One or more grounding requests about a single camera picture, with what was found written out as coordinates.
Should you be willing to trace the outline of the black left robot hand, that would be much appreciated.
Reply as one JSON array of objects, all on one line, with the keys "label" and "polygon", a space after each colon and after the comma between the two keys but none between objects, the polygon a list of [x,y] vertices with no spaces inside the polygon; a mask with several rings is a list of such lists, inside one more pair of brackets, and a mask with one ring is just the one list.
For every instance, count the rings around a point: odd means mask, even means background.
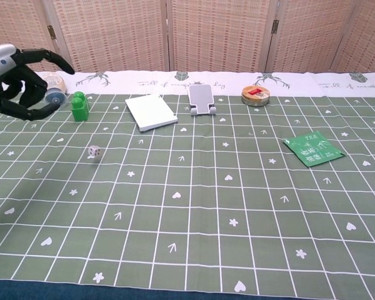
[{"label": "black left robot hand", "polygon": [[48,90],[47,82],[28,67],[29,63],[38,63],[43,59],[56,64],[68,74],[75,73],[62,56],[48,49],[20,50],[13,44],[0,44],[0,113],[35,121],[59,109],[59,104],[29,109],[42,100]]}]

